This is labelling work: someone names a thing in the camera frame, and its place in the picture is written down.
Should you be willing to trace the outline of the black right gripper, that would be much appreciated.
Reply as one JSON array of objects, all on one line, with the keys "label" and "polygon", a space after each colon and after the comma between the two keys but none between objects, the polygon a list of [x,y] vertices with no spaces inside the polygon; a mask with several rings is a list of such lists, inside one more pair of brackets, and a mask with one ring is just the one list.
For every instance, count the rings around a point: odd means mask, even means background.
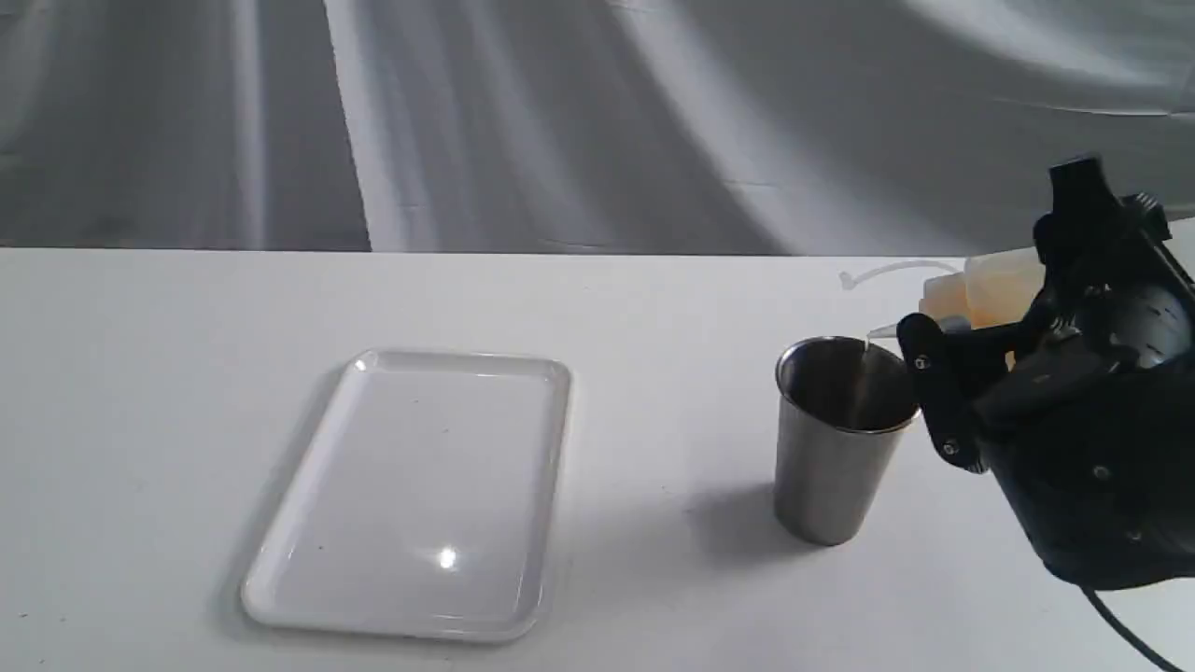
[{"label": "black right gripper", "polygon": [[897,342],[934,451],[991,470],[1042,566],[1087,589],[1191,578],[1191,279],[1160,201],[1101,155],[1049,169],[1046,282],[1019,322]]}]

